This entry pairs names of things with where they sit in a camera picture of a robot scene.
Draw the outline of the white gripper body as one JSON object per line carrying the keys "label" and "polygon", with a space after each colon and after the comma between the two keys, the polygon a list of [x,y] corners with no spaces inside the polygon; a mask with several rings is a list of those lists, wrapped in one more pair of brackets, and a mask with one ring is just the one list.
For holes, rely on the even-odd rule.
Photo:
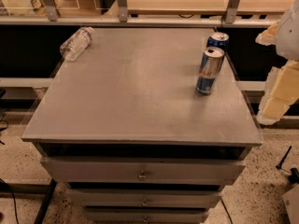
{"label": "white gripper body", "polygon": [[299,0],[295,0],[278,22],[276,52],[299,61]]}

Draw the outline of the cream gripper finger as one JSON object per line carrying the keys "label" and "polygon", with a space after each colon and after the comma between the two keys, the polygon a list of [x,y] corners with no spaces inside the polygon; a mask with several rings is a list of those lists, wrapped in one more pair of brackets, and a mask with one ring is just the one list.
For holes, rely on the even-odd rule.
{"label": "cream gripper finger", "polygon": [[261,32],[255,38],[255,42],[264,45],[270,46],[275,45],[277,42],[277,30],[278,30],[278,22],[271,24],[266,30]]}
{"label": "cream gripper finger", "polygon": [[288,60],[281,68],[272,67],[265,82],[257,120],[272,125],[281,120],[299,100],[299,62]]}

